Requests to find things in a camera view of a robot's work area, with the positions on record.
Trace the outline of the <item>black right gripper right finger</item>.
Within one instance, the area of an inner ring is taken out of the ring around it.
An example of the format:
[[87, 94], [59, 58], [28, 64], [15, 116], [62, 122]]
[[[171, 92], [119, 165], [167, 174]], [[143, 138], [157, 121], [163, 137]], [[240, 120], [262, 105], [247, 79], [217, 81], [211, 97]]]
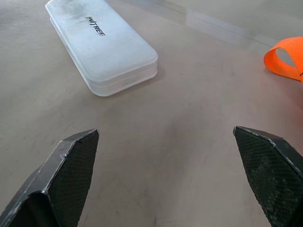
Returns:
[[265, 131], [233, 129], [249, 185], [273, 227], [303, 225], [303, 157]]

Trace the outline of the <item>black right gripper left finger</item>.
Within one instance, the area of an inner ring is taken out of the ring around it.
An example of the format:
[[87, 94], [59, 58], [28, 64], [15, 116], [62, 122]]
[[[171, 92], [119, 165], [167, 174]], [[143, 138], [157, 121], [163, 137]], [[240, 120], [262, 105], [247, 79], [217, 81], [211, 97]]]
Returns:
[[99, 131], [61, 140], [0, 215], [2, 227], [76, 227], [91, 185]]

